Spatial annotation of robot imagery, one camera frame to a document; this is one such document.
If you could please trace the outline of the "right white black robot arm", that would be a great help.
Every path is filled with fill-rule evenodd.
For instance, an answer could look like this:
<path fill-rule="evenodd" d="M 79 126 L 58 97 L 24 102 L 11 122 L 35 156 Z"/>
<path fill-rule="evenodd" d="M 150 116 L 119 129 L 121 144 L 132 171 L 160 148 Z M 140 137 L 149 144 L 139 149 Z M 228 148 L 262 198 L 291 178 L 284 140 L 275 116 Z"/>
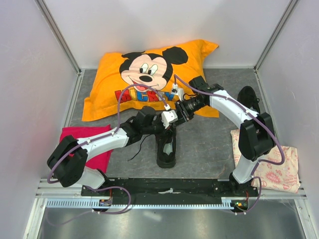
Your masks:
<path fill-rule="evenodd" d="M 234 196 L 240 196 L 252 182 L 261 156 L 266 155 L 276 145 L 272 118 L 268 113 L 259 114 L 232 98 L 219 84 L 208 85 L 202 76 L 193 78 L 185 84 L 196 94 L 185 100 L 180 97 L 175 110 L 169 117 L 172 125 L 191 120 L 194 113 L 203 107 L 211 107 L 239 129 L 240 159 L 229 176 L 228 190 Z"/>

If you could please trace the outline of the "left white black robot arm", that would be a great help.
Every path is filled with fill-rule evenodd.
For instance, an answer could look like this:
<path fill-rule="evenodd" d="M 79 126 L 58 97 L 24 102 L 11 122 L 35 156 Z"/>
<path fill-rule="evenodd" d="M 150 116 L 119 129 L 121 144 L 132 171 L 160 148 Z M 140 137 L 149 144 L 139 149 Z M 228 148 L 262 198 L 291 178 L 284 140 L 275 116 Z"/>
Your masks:
<path fill-rule="evenodd" d="M 50 176 L 56 177 L 63 187 L 81 184 L 91 188 L 97 195 L 109 192 L 105 174 L 86 166 L 90 159 L 107 151 L 123 148 L 141 140 L 144 134 L 166 132 L 177 120 L 174 110 L 157 114 L 151 107 L 143 107 L 116 128 L 90 137 L 75 139 L 68 135 L 55 148 L 47 161 Z"/>

